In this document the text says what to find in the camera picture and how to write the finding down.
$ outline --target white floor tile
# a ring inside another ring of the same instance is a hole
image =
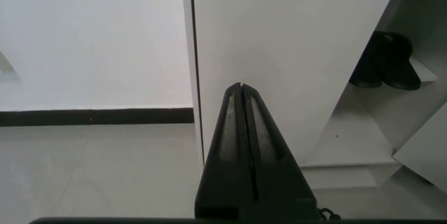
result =
[[[54,214],[86,143],[75,126],[0,128],[1,223]]]
[[[193,218],[193,124],[95,126],[87,137],[58,216]]]

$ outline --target white shelf board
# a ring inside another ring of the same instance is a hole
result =
[[[351,84],[340,98],[321,138],[300,167],[393,164],[393,148],[357,99]]]
[[[438,80],[438,76],[436,76],[436,74],[434,74],[414,57],[410,57],[410,64],[418,74],[421,82],[434,82]]]
[[[312,190],[380,186],[367,166],[304,167],[301,172]]]

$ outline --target white cabinet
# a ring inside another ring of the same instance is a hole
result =
[[[400,166],[395,151],[446,102],[443,3],[194,0],[205,158],[224,91],[243,82],[263,97],[312,188],[382,184]],[[411,39],[419,90],[348,83],[375,29]]]

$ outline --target black object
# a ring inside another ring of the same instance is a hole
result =
[[[349,79],[351,84],[362,88],[376,88],[382,85],[382,79],[372,65],[371,53],[372,42],[369,40],[351,78]]]
[[[395,32],[375,31],[372,35],[372,63],[387,85],[404,90],[420,88],[420,78],[409,59],[411,41]]]
[[[194,123],[193,108],[0,112],[0,126]]]
[[[316,199],[259,93],[225,92],[196,197],[196,219],[317,220]]]

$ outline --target dark plastic part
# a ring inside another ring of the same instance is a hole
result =
[[[407,37],[375,31],[371,41],[372,63],[384,83],[409,91],[420,88],[420,78],[409,62],[413,46]]]
[[[242,87],[260,220],[318,219],[316,199],[257,90]]]
[[[334,220],[342,224],[444,224],[447,220]],[[175,218],[40,218],[30,224],[260,224],[272,221],[220,221]],[[323,224],[327,221],[282,221],[281,224]]]
[[[229,87],[196,196],[196,218],[237,220],[253,201],[248,138],[240,83]]]
[[[318,219],[315,197],[258,92],[225,92],[196,196],[197,219]]]
[[[382,79],[372,65],[371,53],[371,41],[369,41],[349,79],[351,84],[362,88],[376,88],[382,85]]]
[[[185,218],[39,218],[30,224],[194,224],[194,219]]]

